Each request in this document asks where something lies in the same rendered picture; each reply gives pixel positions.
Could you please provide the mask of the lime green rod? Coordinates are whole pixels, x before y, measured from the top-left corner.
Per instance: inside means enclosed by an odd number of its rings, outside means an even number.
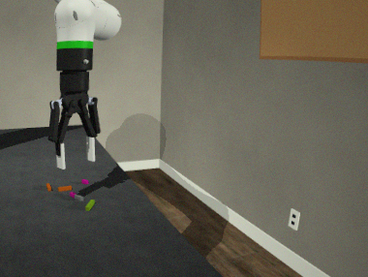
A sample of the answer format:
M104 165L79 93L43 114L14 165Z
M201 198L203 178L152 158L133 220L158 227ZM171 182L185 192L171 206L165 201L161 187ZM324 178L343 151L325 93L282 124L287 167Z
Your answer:
M88 204L85 206L85 211L90 211L94 203L95 203L95 200L91 200L90 202L88 202Z

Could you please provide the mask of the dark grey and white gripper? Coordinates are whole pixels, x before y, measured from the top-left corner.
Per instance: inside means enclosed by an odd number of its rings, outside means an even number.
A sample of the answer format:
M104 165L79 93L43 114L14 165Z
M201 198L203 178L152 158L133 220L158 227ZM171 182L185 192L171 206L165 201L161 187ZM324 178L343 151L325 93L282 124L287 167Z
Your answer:
M97 110L98 98L89 97L88 90L89 72L60 73L61 96L59 100L49 103L51 112L48 130L48 140L55 142L57 167L60 169L66 168L64 143L62 142L73 113L79 115L87 135L87 160L95 162L95 138L101 132ZM88 104L88 110L86 104ZM59 121L61 106L63 108Z

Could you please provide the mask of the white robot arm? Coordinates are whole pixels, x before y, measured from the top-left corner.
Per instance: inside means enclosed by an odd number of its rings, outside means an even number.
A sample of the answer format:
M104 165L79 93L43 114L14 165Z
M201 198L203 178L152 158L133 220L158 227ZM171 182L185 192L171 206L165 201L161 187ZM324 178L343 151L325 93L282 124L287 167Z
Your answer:
M56 70L63 73L91 71L93 37L99 41L114 37L121 26L120 13L104 0L54 1L58 3L54 13Z

